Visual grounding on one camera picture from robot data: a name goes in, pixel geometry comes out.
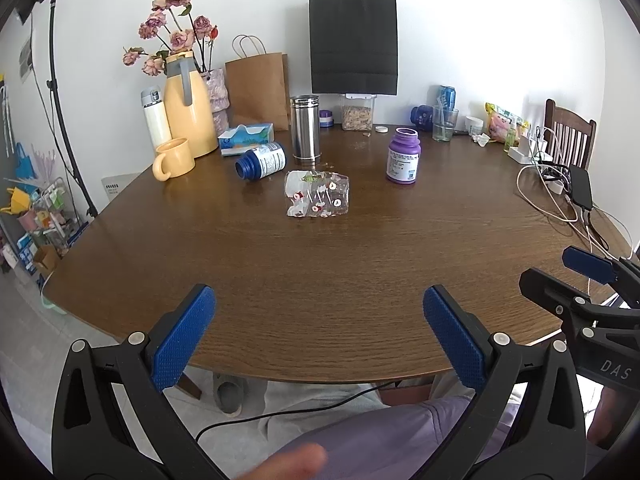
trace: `stainless steel cup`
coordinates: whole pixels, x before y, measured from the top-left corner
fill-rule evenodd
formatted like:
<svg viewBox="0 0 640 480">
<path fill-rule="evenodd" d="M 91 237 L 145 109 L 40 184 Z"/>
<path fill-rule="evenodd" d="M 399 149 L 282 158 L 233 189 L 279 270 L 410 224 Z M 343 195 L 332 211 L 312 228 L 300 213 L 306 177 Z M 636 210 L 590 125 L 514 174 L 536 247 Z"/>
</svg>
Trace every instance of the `stainless steel cup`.
<svg viewBox="0 0 640 480">
<path fill-rule="evenodd" d="M 298 164 L 311 166 L 320 160 L 320 117 L 317 95 L 299 95 L 291 106 L 291 143 Z"/>
</svg>

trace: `brown paper bag handle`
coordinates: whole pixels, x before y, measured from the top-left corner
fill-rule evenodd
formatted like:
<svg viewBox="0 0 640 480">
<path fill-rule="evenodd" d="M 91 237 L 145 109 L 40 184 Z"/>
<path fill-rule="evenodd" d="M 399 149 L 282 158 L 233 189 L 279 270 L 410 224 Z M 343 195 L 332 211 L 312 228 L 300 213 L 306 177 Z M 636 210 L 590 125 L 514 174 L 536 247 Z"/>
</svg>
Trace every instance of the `brown paper bag handle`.
<svg viewBox="0 0 640 480">
<path fill-rule="evenodd" d="M 244 54 L 244 56 L 242 56 L 237 50 L 236 50 L 236 40 L 240 38 L 240 41 L 238 42 L 238 46 L 240 47 L 240 50 L 242 51 L 242 53 Z M 262 40 L 260 38 L 258 38 L 257 36 L 252 36 L 251 34 L 238 34 L 235 38 L 233 38 L 233 40 L 231 41 L 231 48 L 234 50 L 234 52 L 236 53 L 236 56 L 238 56 L 239 58 L 243 58 L 243 57 L 249 57 L 247 56 L 246 52 L 244 51 L 244 48 L 242 48 L 242 40 L 245 40 L 246 38 L 249 38 L 249 41 L 251 41 L 251 43 L 253 43 L 254 47 L 255 47 L 255 51 L 258 53 L 258 55 L 260 55 L 260 50 L 258 49 L 258 46 L 255 44 L 254 38 L 256 40 L 258 40 L 258 42 L 260 43 L 260 45 L 262 46 L 262 50 L 263 52 L 266 54 L 267 53 L 267 49 L 264 47 L 264 43 L 262 42 Z"/>
</svg>

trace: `wall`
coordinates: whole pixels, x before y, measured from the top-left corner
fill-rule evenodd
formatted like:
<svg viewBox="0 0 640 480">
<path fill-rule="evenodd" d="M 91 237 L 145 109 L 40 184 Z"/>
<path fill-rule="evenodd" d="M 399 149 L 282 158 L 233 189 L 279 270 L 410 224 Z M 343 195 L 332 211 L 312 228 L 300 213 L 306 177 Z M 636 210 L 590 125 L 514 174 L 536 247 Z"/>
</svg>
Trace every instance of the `wall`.
<svg viewBox="0 0 640 480">
<path fill-rule="evenodd" d="M 598 135 L 589 166 L 594 201 L 640 240 L 640 33 L 619 0 L 600 0 L 606 78 Z"/>
<path fill-rule="evenodd" d="M 486 101 L 542 122 L 548 97 L 600 120 L 604 90 L 604 33 L 598 0 L 397 0 L 397 96 L 381 96 L 374 120 L 407 123 L 412 106 L 433 87 L 458 90 L 463 117 L 482 116 Z M 137 37 L 151 0 L 58 0 L 56 66 L 69 137 L 89 192 L 102 209 L 104 176 L 146 168 L 153 153 L 140 109 L 140 91 L 164 84 L 139 67 L 122 65 L 122 47 Z M 289 54 L 291 94 L 310 91 L 308 0 L 193 0 L 194 12 L 218 24 L 214 65 L 235 58 L 231 39 L 260 36 L 272 52 Z M 48 77 L 48 7 L 36 6 L 34 62 Z M 6 73 L 15 134 L 27 147 L 52 149 L 33 78 L 21 83 L 18 52 L 29 26 L 12 17 L 0 34 L 0 72 Z M 322 104 L 333 107 L 334 96 Z"/>
</svg>

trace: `white label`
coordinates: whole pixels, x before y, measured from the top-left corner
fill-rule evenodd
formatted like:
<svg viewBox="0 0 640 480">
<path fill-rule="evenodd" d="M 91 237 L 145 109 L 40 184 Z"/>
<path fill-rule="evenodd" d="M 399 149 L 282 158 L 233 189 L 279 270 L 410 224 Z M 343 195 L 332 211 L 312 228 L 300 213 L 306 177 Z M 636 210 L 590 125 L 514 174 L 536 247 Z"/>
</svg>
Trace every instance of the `white label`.
<svg viewBox="0 0 640 480">
<path fill-rule="evenodd" d="M 386 160 L 386 174 L 395 180 L 412 182 L 418 171 L 418 159 L 420 155 L 406 155 L 389 149 L 389 157 Z"/>
<path fill-rule="evenodd" d="M 276 142 L 263 144 L 254 149 L 255 156 L 260 162 L 260 178 L 280 171 L 284 168 L 284 151 Z"/>
</svg>

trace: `blue gripper pad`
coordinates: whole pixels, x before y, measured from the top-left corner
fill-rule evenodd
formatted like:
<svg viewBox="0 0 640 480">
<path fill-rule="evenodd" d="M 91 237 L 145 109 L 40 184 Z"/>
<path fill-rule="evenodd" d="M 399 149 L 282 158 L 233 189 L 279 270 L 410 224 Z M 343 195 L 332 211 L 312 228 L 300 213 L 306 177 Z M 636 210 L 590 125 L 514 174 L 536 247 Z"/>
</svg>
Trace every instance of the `blue gripper pad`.
<svg viewBox="0 0 640 480">
<path fill-rule="evenodd" d="M 562 263 L 567 269 L 591 278 L 601 285 L 616 281 L 616 274 L 609 260 L 570 246 L 562 252 Z"/>
<path fill-rule="evenodd" d="M 485 354 L 460 319 L 466 313 L 441 285 L 425 290 L 422 310 L 460 382 L 480 392 L 486 383 Z"/>
<path fill-rule="evenodd" d="M 146 360 L 159 392 L 176 385 L 215 313 L 213 289 L 198 284 L 150 330 Z"/>
</svg>

